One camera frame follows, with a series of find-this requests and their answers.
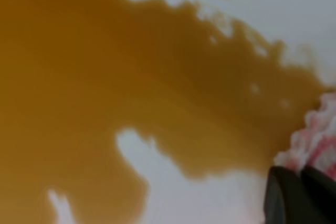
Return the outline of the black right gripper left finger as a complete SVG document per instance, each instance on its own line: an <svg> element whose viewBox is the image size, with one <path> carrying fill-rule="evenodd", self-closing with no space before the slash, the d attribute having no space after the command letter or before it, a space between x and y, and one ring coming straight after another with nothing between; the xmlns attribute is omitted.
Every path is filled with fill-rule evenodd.
<svg viewBox="0 0 336 224"><path fill-rule="evenodd" d="M269 170L264 199L266 224L323 223L301 179L292 171L274 166Z"/></svg>

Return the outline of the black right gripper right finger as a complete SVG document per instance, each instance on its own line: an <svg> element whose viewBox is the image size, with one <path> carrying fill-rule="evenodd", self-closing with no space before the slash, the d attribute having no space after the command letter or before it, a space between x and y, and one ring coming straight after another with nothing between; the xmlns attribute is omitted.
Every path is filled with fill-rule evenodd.
<svg viewBox="0 0 336 224"><path fill-rule="evenodd" d="M301 171L301 179L318 212L335 223L335 181L310 166Z"/></svg>

